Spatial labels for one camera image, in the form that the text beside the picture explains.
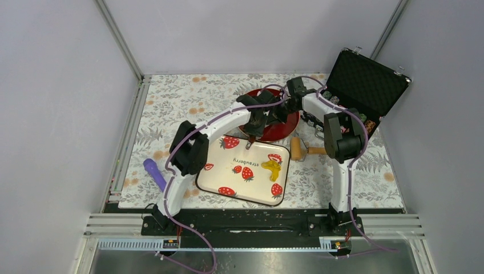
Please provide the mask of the strawberry print rectangular tray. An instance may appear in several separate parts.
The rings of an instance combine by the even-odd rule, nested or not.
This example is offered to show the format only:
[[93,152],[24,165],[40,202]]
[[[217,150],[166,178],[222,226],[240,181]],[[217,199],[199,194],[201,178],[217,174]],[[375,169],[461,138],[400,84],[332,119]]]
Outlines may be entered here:
[[[209,146],[207,162],[196,177],[196,186],[206,192],[274,207],[282,203],[287,183],[290,152],[286,147],[224,135]],[[261,164],[274,160],[281,165],[279,178]]]

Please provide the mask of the yellow dough piece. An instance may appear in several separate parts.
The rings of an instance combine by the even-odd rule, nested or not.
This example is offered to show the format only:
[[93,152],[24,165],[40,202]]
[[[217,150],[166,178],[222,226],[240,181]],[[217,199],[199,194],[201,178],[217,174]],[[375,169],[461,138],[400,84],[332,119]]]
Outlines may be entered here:
[[270,181],[276,182],[276,180],[279,178],[281,165],[274,160],[269,160],[267,162],[262,163],[261,167],[263,169],[269,170],[271,172],[271,175],[269,177]]

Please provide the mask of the wooden dough roller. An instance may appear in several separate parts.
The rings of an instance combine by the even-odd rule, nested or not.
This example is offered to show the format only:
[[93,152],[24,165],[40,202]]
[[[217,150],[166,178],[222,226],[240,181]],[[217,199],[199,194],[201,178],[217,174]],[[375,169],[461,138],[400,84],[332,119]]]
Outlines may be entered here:
[[292,137],[290,140],[291,160],[302,162],[308,155],[326,155],[324,147],[308,147],[299,137]]

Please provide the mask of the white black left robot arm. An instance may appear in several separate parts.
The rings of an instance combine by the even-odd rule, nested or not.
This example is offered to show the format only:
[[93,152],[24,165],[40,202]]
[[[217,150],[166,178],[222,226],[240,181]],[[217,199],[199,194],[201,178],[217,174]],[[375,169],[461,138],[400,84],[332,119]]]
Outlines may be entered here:
[[170,146],[170,154],[164,169],[171,173],[163,177],[153,159],[146,159],[143,167],[162,192],[162,198],[154,204],[155,227],[165,235],[177,227],[174,217],[181,210],[184,191],[207,164],[209,146],[227,131],[243,126],[248,135],[245,149],[260,140],[267,125],[267,114],[278,110],[287,99],[284,87],[273,93],[271,84],[256,95],[241,95],[226,110],[195,125],[189,121],[180,124]]

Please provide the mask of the round red lacquer tray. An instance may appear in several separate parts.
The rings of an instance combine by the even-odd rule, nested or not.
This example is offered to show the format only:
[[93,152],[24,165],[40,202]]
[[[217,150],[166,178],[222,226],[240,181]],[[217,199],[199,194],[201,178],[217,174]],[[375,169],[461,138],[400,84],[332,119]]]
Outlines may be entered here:
[[[267,104],[267,103],[274,103],[282,98],[282,92],[280,90],[268,88],[262,92],[262,95],[259,95],[261,91],[260,89],[252,90],[244,95],[241,95],[237,98],[237,101],[241,101],[243,103],[248,102],[250,106],[258,105],[258,104]],[[268,120],[264,129],[264,133],[262,137],[256,137],[256,140],[261,142],[276,142],[288,137],[297,127],[300,121],[300,113],[293,113],[288,116],[288,120],[286,123],[279,123],[279,124],[269,124],[269,115]],[[239,126],[239,130],[246,136],[247,134],[244,133],[244,125]]]

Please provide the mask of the metal scraper wooden handle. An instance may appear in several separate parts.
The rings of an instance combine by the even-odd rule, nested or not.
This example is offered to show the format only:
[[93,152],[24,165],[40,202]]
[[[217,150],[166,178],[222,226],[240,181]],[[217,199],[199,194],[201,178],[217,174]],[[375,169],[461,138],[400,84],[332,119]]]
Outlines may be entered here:
[[255,135],[248,135],[248,140],[246,142],[245,149],[249,150],[255,141],[256,141]]

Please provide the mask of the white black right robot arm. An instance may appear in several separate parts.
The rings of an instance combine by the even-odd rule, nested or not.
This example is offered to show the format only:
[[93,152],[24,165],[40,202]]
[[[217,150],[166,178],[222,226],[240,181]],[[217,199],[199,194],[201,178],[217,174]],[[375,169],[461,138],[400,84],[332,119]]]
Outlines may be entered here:
[[285,92],[284,102],[275,107],[277,111],[305,111],[323,122],[324,146],[333,167],[328,230],[332,234],[342,235],[350,225],[357,228],[357,210],[351,205],[353,170],[369,140],[359,112],[325,99],[321,91],[306,88],[303,76],[288,80],[281,90]]

